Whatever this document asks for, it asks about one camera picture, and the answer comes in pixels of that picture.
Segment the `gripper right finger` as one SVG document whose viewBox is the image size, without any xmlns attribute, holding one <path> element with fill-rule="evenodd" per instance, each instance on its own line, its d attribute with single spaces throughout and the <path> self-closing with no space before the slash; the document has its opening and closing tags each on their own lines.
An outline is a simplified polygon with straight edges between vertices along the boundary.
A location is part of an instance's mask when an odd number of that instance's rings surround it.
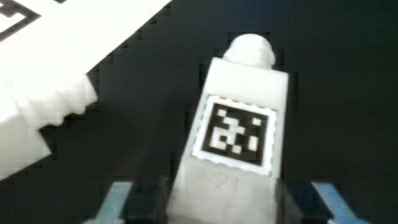
<svg viewBox="0 0 398 224">
<path fill-rule="evenodd" d="M 331 182 L 278 183 L 278 224 L 372 224 Z"/>
</svg>

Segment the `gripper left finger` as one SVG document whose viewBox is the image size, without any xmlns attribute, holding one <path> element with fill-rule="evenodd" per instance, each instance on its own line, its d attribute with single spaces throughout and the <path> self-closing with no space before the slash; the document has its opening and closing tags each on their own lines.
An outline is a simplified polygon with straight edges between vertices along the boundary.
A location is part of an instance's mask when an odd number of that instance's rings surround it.
<svg viewBox="0 0 398 224">
<path fill-rule="evenodd" d="M 114 182 L 88 224 L 167 224 L 167 200 L 167 177 L 155 182 Z"/>
</svg>

